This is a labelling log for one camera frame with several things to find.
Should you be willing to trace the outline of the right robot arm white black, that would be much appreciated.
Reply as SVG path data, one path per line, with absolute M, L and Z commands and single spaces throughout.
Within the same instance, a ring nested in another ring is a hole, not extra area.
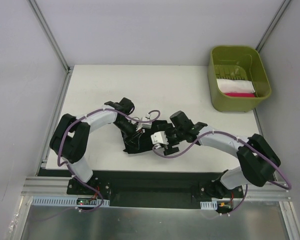
M 204 187 L 210 197 L 222 199 L 234 188 L 245 184 L 263 187 L 271 180 L 275 168 L 281 165 L 277 154 L 257 133 L 251 137 L 235 136 L 203 122 L 193 123 L 181 110 L 172 114 L 170 120 L 172 127 L 165 131 L 168 139 L 168 149 L 164 151 L 166 156 L 177 153 L 176 145 L 186 141 L 190 145 L 220 150 L 238 159 L 238 167 L 223 171 Z

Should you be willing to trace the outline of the black t shirt blue logo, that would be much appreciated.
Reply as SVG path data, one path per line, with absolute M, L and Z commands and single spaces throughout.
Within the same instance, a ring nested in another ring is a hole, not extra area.
M 124 134 L 132 134 L 136 132 L 137 124 L 132 124 L 132 130 L 128 131 L 121 131 L 121 136 L 124 141 Z M 139 139 L 139 150 L 123 150 L 127 154 L 139 154 L 151 151 L 153 148 L 153 144 L 151 141 L 151 135 L 160 132 L 165 131 L 165 134 L 170 136 L 173 135 L 174 127 L 172 123 L 168 123 L 166 120 L 156 120 L 152 123 L 152 126 L 150 129 L 141 129 L 142 130 L 142 136 Z

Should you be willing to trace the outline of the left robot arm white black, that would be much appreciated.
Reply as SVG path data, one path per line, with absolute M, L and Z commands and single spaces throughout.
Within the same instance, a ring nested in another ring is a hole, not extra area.
M 133 102 L 124 97 L 119 102 L 108 101 L 86 115 L 66 113 L 61 117 L 49 148 L 57 154 L 57 165 L 67 165 L 71 174 L 80 180 L 78 188 L 84 194 L 92 194 L 96 188 L 91 179 L 93 170 L 85 158 L 89 135 L 108 124 L 114 124 L 124 134 L 134 134 L 136 126 L 126 118 L 134 109 Z

